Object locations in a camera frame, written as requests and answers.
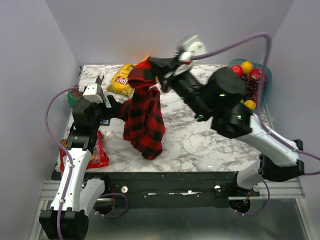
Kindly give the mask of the red black plaid shirt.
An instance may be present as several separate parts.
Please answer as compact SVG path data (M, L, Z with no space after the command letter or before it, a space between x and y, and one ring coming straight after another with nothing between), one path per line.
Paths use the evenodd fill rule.
M148 60L130 71L128 83L134 92L122 103L118 117L124 121L123 139L129 141L143 158L154 160L163 151L162 138L166 128L161 111L161 93Z

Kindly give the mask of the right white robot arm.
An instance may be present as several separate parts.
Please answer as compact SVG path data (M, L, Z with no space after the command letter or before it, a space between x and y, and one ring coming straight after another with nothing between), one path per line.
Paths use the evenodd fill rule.
M299 160L302 141L281 136L241 103L246 95L246 82L230 68L219 68L206 84L201 84L189 69L180 72L183 64L177 57L151 57L148 62L158 77L161 90L164 93L174 90L199 122L212 118L211 129L219 135L260 151L259 159L240 170L230 183L234 195L243 195L263 180L285 182L304 175L304 163Z

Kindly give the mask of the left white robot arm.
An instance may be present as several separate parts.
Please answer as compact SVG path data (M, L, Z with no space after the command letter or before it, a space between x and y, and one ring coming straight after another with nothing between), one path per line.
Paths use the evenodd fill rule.
M88 232L89 215L99 197L110 194L111 185L100 179L89 179L83 185L85 172L98 140L98 130L104 120L114 118L121 104L112 95L107 101L91 102L85 98L73 104L63 175L57 193L48 210L43 210L39 222L50 240L83 240Z

